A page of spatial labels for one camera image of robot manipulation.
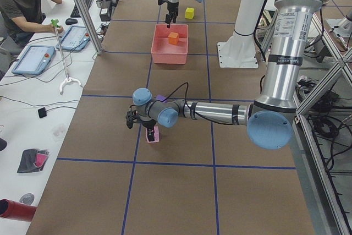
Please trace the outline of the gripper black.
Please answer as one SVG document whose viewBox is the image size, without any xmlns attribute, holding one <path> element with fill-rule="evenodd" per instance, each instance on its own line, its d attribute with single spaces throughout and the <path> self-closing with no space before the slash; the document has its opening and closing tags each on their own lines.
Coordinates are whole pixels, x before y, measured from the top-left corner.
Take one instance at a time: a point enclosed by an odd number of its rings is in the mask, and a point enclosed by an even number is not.
<svg viewBox="0 0 352 235">
<path fill-rule="evenodd" d="M 178 17 L 178 2 L 168 2 L 167 3 L 168 13 L 165 17 L 165 23 L 167 24 L 167 28 L 170 28 L 171 22 L 176 23 Z"/>
<path fill-rule="evenodd" d="M 148 121 L 142 121 L 142 125 L 147 129 L 148 141 L 155 140 L 154 127 L 155 127 L 156 123 L 157 122 L 154 119 L 150 119 Z"/>
</svg>

